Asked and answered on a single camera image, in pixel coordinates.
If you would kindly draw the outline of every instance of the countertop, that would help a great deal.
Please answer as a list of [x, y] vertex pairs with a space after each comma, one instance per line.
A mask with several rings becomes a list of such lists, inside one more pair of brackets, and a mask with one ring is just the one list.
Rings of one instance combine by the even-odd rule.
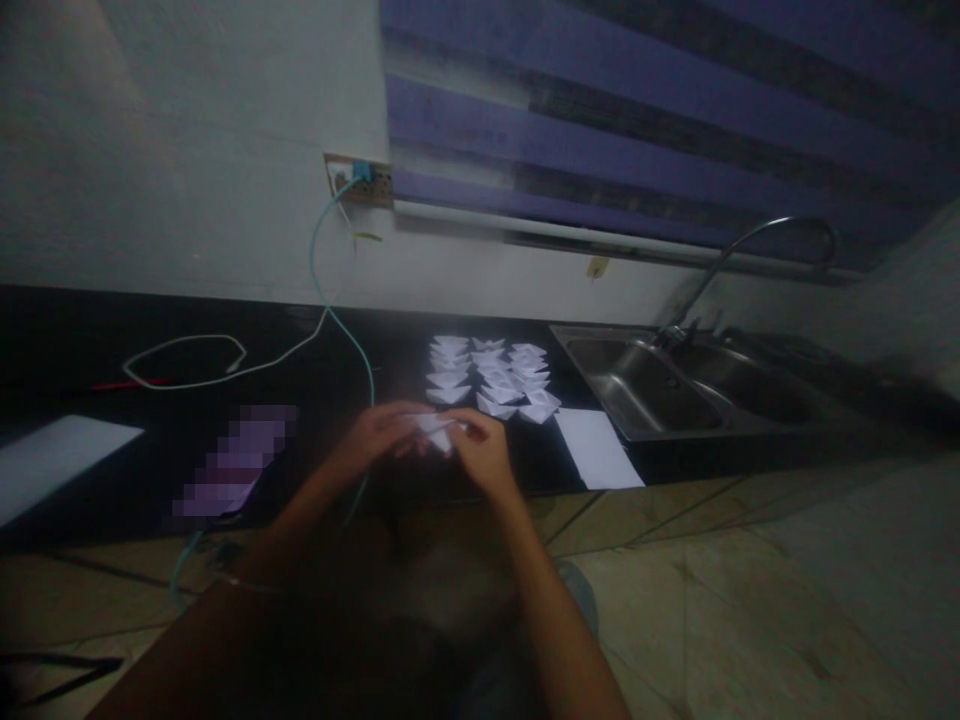
[[[174, 337], [224, 333], [249, 352], [244, 367], [269, 361], [308, 335], [322, 308], [207, 298], [0, 288], [9, 338], [0, 358], [6, 402], [0, 441], [6, 443], [66, 414], [144, 428], [145, 432], [0, 529], [4, 549], [115, 542], [188, 532], [172, 518], [172, 502], [204, 466], [243, 406], [293, 405], [296, 435], [264, 473], [240, 527], [268, 522], [307, 473], [369, 404], [366, 372], [356, 348], [330, 318], [319, 337], [282, 364], [209, 387], [155, 392], [142, 388], [85, 391], [122, 382], [128, 357]], [[601, 409], [554, 338], [550, 323], [492, 317], [337, 309], [374, 368], [377, 402], [425, 400], [429, 343], [437, 334], [529, 342], [547, 350], [549, 390], [564, 407]], [[236, 357], [228, 341], [170, 348], [138, 365], [143, 377], [196, 382], [220, 377]], [[474, 388], [479, 378], [472, 377]], [[475, 405], [473, 393], [462, 403]], [[515, 416], [507, 423], [511, 461], [531, 496], [585, 490], [553, 420]], [[626, 445], [648, 485], [869, 457], [889, 443], [880, 433], [829, 436], [645, 441]], [[478, 493], [456, 459], [437, 454], [389, 458], [371, 472], [363, 512], [472, 502]]]

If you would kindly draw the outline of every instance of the sink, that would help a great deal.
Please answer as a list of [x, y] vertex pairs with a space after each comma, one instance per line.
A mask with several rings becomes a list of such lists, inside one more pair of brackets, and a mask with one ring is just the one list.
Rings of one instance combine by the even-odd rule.
[[629, 439], [718, 428], [723, 418], [654, 350], [638, 342], [574, 339], [567, 352]]
[[675, 349], [670, 359], [691, 380], [749, 413], [784, 425], [801, 425], [812, 417], [796, 393], [740, 353], [691, 344]]
[[735, 337], [698, 333], [668, 352], [643, 329], [551, 329], [627, 440], [799, 434], [869, 423]]

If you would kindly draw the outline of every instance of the blue cable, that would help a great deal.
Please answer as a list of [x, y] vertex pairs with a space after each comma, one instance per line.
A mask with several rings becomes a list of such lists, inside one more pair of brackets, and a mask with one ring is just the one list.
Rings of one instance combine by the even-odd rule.
[[200, 538], [203, 536], [203, 530], [197, 530], [193, 537], [190, 538], [190, 542], [187, 543], [187, 546], [183, 549], [183, 552], [180, 553], [180, 557], [177, 558], [177, 564], [173, 568], [173, 574], [170, 575], [170, 595], [173, 597], [173, 604], [177, 606], [177, 614], [183, 615], [184, 611], [187, 609], [187, 604], [183, 601], [183, 598], [180, 596], [180, 573], [183, 572], [183, 566], [187, 562], [187, 558], [193, 553], [197, 547], [197, 543], [200, 542]]
[[[340, 329], [343, 330], [348, 338], [350, 338], [350, 342], [354, 344], [360, 353], [360, 357], [363, 358], [363, 364], [367, 366], [367, 377], [370, 380], [370, 407], [373, 407], [376, 404], [376, 394], [373, 387], [373, 368], [370, 367], [370, 360], [367, 358], [367, 354], [363, 351], [363, 348], [360, 347], [360, 343], [357, 342], [357, 339], [349, 330], [347, 330], [346, 325], [343, 324], [337, 314], [333, 311], [333, 308], [330, 307], [330, 303], [327, 301], [326, 296], [323, 294], [323, 290], [320, 288], [320, 281], [317, 279], [317, 271], [314, 267], [314, 257], [317, 250], [317, 236], [320, 234], [320, 226], [323, 225], [323, 219], [327, 216], [327, 213], [330, 212], [330, 210], [332, 210], [338, 202], [340, 202], [340, 198], [343, 197], [344, 193], [346, 193], [362, 179], [363, 178], [359, 174], [355, 174], [353, 180], [340, 188], [340, 190], [333, 196], [333, 198], [331, 198], [330, 202], [323, 209], [323, 212], [320, 213], [320, 218], [317, 220], [317, 226], [313, 229], [313, 237], [310, 239], [310, 277], [313, 278], [313, 285], [317, 289], [317, 295], [320, 296], [320, 301], [327, 309], [327, 312], [330, 313], [330, 317], [334, 319], [337, 325], [340, 326]], [[357, 507], [360, 505], [360, 499], [363, 497], [363, 493], [367, 488], [367, 479], [369, 476], [369, 473], [364, 474], [363, 480], [360, 482], [360, 487], [357, 488], [357, 494], [354, 495], [350, 510], [347, 512], [347, 517], [343, 521], [344, 525], [349, 525], [350, 521], [353, 520], [353, 516], [357, 512]]]

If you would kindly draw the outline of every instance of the hand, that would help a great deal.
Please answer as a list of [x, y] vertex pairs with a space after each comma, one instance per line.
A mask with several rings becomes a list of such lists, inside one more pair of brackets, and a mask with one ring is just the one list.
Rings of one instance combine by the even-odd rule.
[[520, 498], [517, 481], [510, 469], [507, 436], [503, 423], [470, 408], [448, 410], [444, 420], [466, 423], [464, 431], [457, 423], [447, 426], [447, 435], [457, 449], [467, 474], [491, 502], [504, 503]]
[[413, 402], [394, 402], [364, 410], [315, 474], [323, 476], [326, 482], [346, 486], [391, 448], [396, 447], [398, 456], [409, 452], [417, 442], [411, 437], [417, 423], [405, 416], [430, 412], [434, 410], [429, 405]]

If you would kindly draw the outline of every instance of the wall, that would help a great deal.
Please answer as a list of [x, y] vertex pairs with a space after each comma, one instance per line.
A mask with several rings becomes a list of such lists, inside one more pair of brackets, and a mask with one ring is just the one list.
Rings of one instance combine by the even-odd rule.
[[[389, 157], [375, 0], [5, 4], [0, 281], [313, 303], [323, 148]], [[350, 210], [319, 275], [344, 305], [653, 323], [697, 271]], [[837, 291], [722, 276], [691, 314], [791, 330]]]
[[960, 398], [960, 203], [804, 331], [857, 361], [888, 356]]
[[927, 703], [960, 716], [960, 455], [765, 526]]

